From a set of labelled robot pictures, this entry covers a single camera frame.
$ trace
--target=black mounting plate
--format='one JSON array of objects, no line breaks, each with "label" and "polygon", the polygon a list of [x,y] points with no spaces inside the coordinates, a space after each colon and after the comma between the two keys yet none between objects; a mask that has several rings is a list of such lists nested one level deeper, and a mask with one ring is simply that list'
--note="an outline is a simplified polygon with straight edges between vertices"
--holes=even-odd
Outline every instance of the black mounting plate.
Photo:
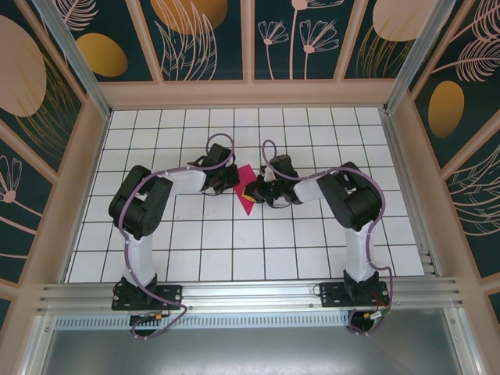
[{"label": "black mounting plate", "polygon": [[[180,285],[158,285],[155,292],[159,297],[162,297],[172,302],[182,302],[182,287]],[[125,298],[125,287],[118,285],[115,287],[115,293],[112,299],[111,310],[113,311],[159,311],[162,309],[162,303],[153,299],[149,305],[145,301],[137,300],[136,298]],[[164,309],[179,310],[180,307],[168,305]]]},{"label": "black mounting plate", "polygon": [[343,281],[321,283],[316,287],[314,293],[320,295],[322,307],[375,307],[377,300],[372,294],[375,294],[385,305],[389,303],[388,286],[383,281],[378,281],[367,287],[366,292],[360,295],[356,302],[353,302],[345,291]]}]

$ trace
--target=white grid mat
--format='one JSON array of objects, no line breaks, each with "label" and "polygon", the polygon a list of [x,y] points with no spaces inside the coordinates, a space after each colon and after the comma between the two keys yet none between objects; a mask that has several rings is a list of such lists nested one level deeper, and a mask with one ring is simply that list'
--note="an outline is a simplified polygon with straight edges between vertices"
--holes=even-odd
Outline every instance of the white grid mat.
[{"label": "white grid mat", "polygon": [[[211,134],[234,137],[237,165],[262,164],[267,138],[287,153],[299,176],[347,161],[381,185],[387,199],[375,230],[375,262],[397,277],[423,275],[380,117],[375,108],[177,109],[115,111],[66,275],[69,282],[118,281],[123,240],[107,210],[127,172],[164,170],[205,155]],[[224,138],[214,141],[228,145]],[[286,209],[238,197],[178,195],[168,201],[153,240],[159,281],[277,280],[342,277],[343,228],[326,202]]]}]

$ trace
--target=yellow oval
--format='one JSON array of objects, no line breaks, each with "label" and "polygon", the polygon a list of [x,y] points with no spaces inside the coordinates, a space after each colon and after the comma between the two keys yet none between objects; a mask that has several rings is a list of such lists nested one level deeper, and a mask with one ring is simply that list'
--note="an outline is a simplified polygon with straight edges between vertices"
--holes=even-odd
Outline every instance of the yellow oval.
[{"label": "yellow oval", "polygon": [[0,16],[0,83],[0,108],[14,116],[31,116],[44,101],[44,56],[33,38],[4,16]]},{"label": "yellow oval", "polygon": [[460,122],[465,105],[462,88],[450,80],[441,82],[429,102],[429,127],[434,135],[446,138]]},{"label": "yellow oval", "polygon": [[373,29],[386,41],[412,41],[434,6],[435,0],[377,0]]},{"label": "yellow oval", "polygon": [[170,29],[181,34],[201,34],[195,27],[195,15],[191,3],[210,21],[212,29],[218,27],[227,15],[227,0],[151,0],[156,15]]},{"label": "yellow oval", "polygon": [[110,37],[89,33],[79,37],[77,44],[94,73],[116,77],[127,71],[125,52]]}]

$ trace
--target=red object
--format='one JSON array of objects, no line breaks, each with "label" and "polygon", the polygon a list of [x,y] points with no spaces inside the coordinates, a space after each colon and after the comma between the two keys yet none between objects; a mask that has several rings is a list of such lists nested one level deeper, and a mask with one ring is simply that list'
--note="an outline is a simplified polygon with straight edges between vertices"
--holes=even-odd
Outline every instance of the red object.
[{"label": "red object", "polygon": [[253,171],[252,167],[249,164],[238,168],[237,172],[240,176],[240,184],[234,188],[234,192],[236,192],[237,197],[240,199],[243,209],[245,210],[247,215],[250,216],[250,213],[252,212],[253,209],[253,205],[255,203],[249,201],[248,199],[243,198],[241,195],[243,194],[245,186],[257,180],[257,176],[255,175],[255,172]]}]

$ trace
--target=cable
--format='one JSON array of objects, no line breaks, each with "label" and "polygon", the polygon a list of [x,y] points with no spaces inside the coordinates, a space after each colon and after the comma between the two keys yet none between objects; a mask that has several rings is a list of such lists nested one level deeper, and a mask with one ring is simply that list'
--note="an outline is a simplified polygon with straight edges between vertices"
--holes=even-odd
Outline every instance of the cable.
[{"label": "cable", "polygon": [[217,168],[220,168],[221,166],[225,166],[226,164],[228,164],[229,161],[231,161],[231,159],[234,156],[234,140],[229,135],[224,134],[224,133],[217,133],[217,134],[214,134],[213,136],[209,137],[209,139],[208,139],[208,141],[206,143],[206,149],[208,150],[210,141],[213,138],[218,137],[218,136],[224,136],[224,137],[228,138],[229,141],[230,141],[230,143],[231,143],[231,152],[230,152],[229,156],[226,158],[226,160],[224,160],[223,162],[220,162],[219,164],[217,164],[215,166],[205,166],[205,167],[201,167],[201,166],[184,166],[184,167],[172,168],[172,169],[169,169],[169,170],[162,170],[162,171],[159,171],[159,172],[151,173],[149,176],[145,177],[135,187],[135,189],[132,191],[132,193],[128,197],[127,201],[125,202],[125,205],[123,205],[122,212],[120,214],[120,218],[118,219],[118,230],[122,234],[123,238],[125,238],[125,249],[124,249],[124,253],[125,253],[125,265],[127,266],[127,270],[129,272],[130,276],[132,277],[132,280],[134,280],[135,284],[137,285],[137,287],[139,289],[141,289],[145,294],[149,295],[150,297],[154,298],[155,300],[160,301],[161,303],[166,304],[166,305],[176,306],[176,307],[184,309],[183,312],[181,312],[175,319],[173,319],[170,323],[168,323],[164,328],[162,328],[161,330],[156,330],[155,332],[153,332],[152,334],[150,334],[148,336],[139,336],[135,332],[135,327],[137,325],[132,326],[132,334],[134,335],[134,338],[136,338],[136,339],[140,338],[141,340],[148,340],[148,339],[152,339],[152,338],[157,338],[161,334],[164,334],[180,318],[182,318],[186,314],[186,312],[188,311],[188,307],[186,305],[183,305],[182,303],[178,303],[178,302],[174,302],[174,301],[169,301],[167,299],[159,297],[158,295],[155,295],[154,293],[150,292],[148,289],[145,288],[144,285],[141,284],[141,282],[139,281],[137,275],[134,273],[134,270],[132,270],[132,266],[130,265],[130,256],[129,256],[130,237],[129,237],[129,234],[123,229],[123,218],[125,217],[125,213],[127,212],[128,208],[130,206],[130,203],[135,198],[135,196],[137,195],[137,193],[139,192],[139,190],[141,190],[141,188],[149,180],[151,180],[153,177],[162,176],[162,175],[167,175],[168,176],[169,173],[184,172],[186,170],[199,170],[199,171],[216,170]]},{"label": "cable", "polygon": [[[274,156],[273,157],[276,157],[276,155],[277,155],[277,146],[276,146],[276,144],[273,141],[271,141],[270,139],[266,139],[262,143],[262,146],[261,146],[262,158],[264,159],[264,162],[266,163],[267,167],[269,169],[271,169],[274,172],[274,174],[277,174],[278,176],[281,176],[283,178],[287,178],[287,179],[293,180],[293,181],[303,181],[303,180],[310,180],[310,179],[313,179],[313,178],[324,176],[325,174],[329,174],[329,173],[333,173],[333,172],[349,172],[349,173],[354,173],[354,174],[357,174],[358,176],[361,176],[361,177],[365,178],[368,182],[370,182],[377,189],[377,191],[378,191],[378,193],[380,195],[380,199],[382,201],[382,205],[380,207],[380,214],[379,214],[379,216],[370,224],[370,226],[368,227],[368,232],[366,233],[366,259],[368,260],[368,264],[374,270],[376,270],[376,271],[385,271],[385,270],[388,270],[389,271],[389,304],[387,306],[387,310],[390,311],[391,310],[391,306],[392,306],[392,293],[393,293],[392,269],[391,269],[390,266],[387,266],[387,267],[378,267],[378,266],[375,266],[373,264],[373,260],[372,260],[371,254],[370,254],[370,238],[371,238],[371,235],[372,235],[372,231],[373,231],[374,227],[378,224],[378,222],[382,219],[382,216],[384,215],[384,212],[385,212],[385,197],[384,197],[384,193],[382,192],[382,189],[380,188],[380,186],[377,184],[377,182],[375,182],[375,180],[372,177],[366,175],[365,173],[361,172],[360,170],[355,170],[353,168],[348,168],[348,167],[345,167],[345,166],[335,166],[333,168],[329,168],[328,170],[324,170],[322,172],[311,174],[310,176],[307,176],[307,177],[292,177],[292,176],[287,176],[286,174],[280,172],[279,170],[276,170],[271,165],[271,163],[268,160],[268,158],[266,157],[266,144],[268,144],[268,143],[270,143],[273,146],[273,149],[274,149]],[[355,312],[356,312],[356,309],[353,309],[353,310],[351,310],[349,312],[348,329],[353,334],[358,335],[359,333],[362,333],[362,334],[365,334],[366,336],[368,336],[367,332],[363,332],[363,331],[359,330],[358,328],[356,328],[356,327],[354,327],[352,325],[352,316],[354,315]],[[380,327],[382,327],[382,325],[383,325],[382,322],[380,322],[370,332],[375,332],[375,331],[379,330]]]}]

